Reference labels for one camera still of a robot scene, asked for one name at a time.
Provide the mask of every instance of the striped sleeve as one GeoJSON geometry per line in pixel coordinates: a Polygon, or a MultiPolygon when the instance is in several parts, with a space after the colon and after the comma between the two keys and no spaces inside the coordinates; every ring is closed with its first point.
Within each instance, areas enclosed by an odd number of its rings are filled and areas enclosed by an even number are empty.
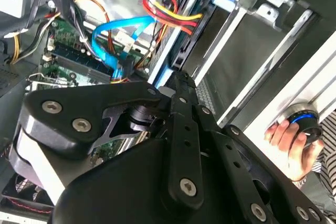
{"type": "MultiPolygon", "coordinates": [[[[324,149],[313,165],[312,171],[320,173],[320,181],[336,206],[336,112],[325,118],[323,128],[324,149]]],[[[324,212],[330,223],[336,223],[336,214],[324,212]]]]}

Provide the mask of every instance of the knob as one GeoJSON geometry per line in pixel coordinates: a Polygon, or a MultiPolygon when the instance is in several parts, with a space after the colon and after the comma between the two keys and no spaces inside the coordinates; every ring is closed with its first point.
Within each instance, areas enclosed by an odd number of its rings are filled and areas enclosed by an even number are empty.
{"type": "Polygon", "coordinates": [[[297,103],[286,108],[278,118],[278,123],[287,119],[290,123],[299,125],[298,133],[304,132],[307,144],[322,136],[322,127],[319,125],[319,113],[312,104],[297,103]]]}

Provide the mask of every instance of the hand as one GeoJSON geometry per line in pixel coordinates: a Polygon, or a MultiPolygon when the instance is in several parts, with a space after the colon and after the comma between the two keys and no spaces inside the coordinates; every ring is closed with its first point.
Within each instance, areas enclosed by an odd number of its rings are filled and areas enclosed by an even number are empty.
{"type": "Polygon", "coordinates": [[[264,154],[292,181],[299,181],[310,172],[316,158],[323,149],[323,142],[317,140],[303,149],[307,137],[299,133],[297,123],[288,120],[271,126],[265,133],[264,154]]]}

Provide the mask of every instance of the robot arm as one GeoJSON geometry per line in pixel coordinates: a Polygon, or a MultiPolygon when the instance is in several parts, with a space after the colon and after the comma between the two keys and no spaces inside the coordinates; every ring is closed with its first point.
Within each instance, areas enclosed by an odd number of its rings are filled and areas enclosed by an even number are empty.
{"type": "Polygon", "coordinates": [[[50,223],[326,222],[237,127],[218,127],[187,74],[168,87],[171,97],[146,82],[27,96],[10,156],[55,204],[50,223]],[[93,148],[140,131],[151,138],[91,169],[93,148]]]}

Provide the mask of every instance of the bolt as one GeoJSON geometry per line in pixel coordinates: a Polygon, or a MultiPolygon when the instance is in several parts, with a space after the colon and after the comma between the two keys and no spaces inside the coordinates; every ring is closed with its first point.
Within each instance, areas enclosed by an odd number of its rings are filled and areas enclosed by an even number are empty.
{"type": "Polygon", "coordinates": [[[55,101],[46,101],[42,103],[42,109],[50,114],[57,114],[62,111],[62,105],[55,101]]]}
{"type": "Polygon", "coordinates": [[[302,219],[309,220],[308,214],[302,207],[296,207],[296,211],[299,213],[302,219]]]}
{"type": "Polygon", "coordinates": [[[231,130],[235,135],[239,135],[239,132],[235,128],[231,127],[231,130]]]}
{"type": "Polygon", "coordinates": [[[255,217],[257,217],[260,221],[266,221],[266,214],[264,210],[256,203],[251,204],[251,211],[255,217]]]}
{"type": "Polygon", "coordinates": [[[208,108],[203,107],[202,110],[205,114],[210,114],[210,110],[208,110],[208,108]]]}
{"type": "Polygon", "coordinates": [[[308,210],[310,211],[311,215],[313,215],[313,217],[314,217],[317,221],[320,221],[320,220],[321,220],[320,216],[314,211],[314,209],[309,208],[308,210]]]}
{"type": "Polygon", "coordinates": [[[83,118],[77,118],[72,122],[72,127],[78,132],[88,132],[91,130],[91,123],[83,118]]]}
{"type": "Polygon", "coordinates": [[[190,179],[187,178],[181,179],[180,189],[190,197],[194,197],[197,192],[195,184],[190,179]]]}
{"type": "Polygon", "coordinates": [[[149,94],[152,94],[152,95],[156,95],[156,92],[155,90],[152,90],[152,89],[147,89],[148,93],[149,94]]]}
{"type": "Polygon", "coordinates": [[[183,103],[187,103],[187,100],[185,100],[184,98],[180,97],[180,101],[183,103]]]}

